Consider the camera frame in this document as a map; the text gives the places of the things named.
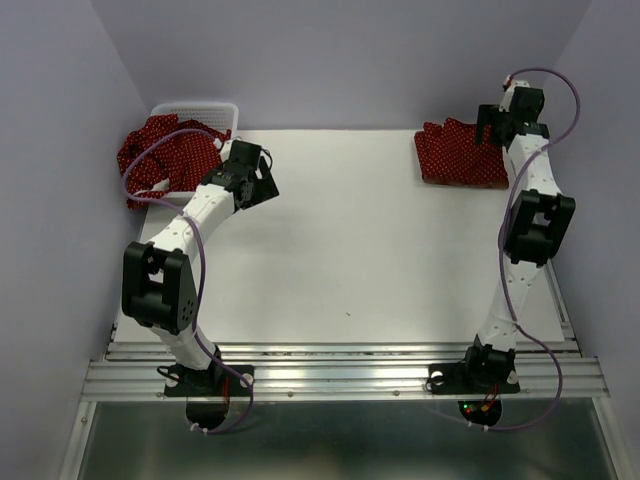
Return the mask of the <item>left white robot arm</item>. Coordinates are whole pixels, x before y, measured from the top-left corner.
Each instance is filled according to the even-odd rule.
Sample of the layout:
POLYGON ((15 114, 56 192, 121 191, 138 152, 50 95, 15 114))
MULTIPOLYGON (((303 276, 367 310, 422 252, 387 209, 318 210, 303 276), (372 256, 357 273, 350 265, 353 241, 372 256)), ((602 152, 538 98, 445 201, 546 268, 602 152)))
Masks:
POLYGON ((240 210, 277 197, 271 156, 261 146, 235 140, 228 158, 207 172, 189 202, 145 243, 127 246, 123 258, 122 311, 153 332, 173 355, 159 368, 168 397, 213 396, 230 378, 219 348, 198 325, 203 277, 193 273, 204 261, 204 245, 240 210))

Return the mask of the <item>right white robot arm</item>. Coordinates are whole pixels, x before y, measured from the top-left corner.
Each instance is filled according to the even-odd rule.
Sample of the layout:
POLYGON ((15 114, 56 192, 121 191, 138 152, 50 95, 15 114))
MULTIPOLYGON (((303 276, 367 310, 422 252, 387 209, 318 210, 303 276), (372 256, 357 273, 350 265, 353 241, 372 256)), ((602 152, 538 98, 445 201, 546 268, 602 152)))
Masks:
POLYGON ((504 88, 498 105, 483 105, 478 126, 504 150, 515 178, 499 230, 499 281, 485 323, 468 348, 460 378, 471 393, 514 393, 520 312, 544 265, 558 252, 576 202, 552 173, 548 127, 539 122, 544 93, 525 81, 504 88))

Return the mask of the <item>red polka dot skirt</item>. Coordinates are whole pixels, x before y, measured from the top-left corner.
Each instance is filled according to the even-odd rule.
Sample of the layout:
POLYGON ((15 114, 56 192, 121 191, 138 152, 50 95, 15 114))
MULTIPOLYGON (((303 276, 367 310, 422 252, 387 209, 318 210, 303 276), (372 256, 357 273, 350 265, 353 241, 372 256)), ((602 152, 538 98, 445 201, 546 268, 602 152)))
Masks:
POLYGON ((160 199, 168 193, 193 192, 207 172, 222 164, 214 139, 232 137, 229 129, 181 121, 176 114, 151 116, 126 137, 117 154, 119 170, 125 172, 141 153, 171 133, 173 138, 155 146, 130 172, 129 194, 160 199))
POLYGON ((494 181, 507 178, 500 145, 474 143, 476 124, 447 118, 443 124, 425 122, 414 134, 421 178, 494 181))

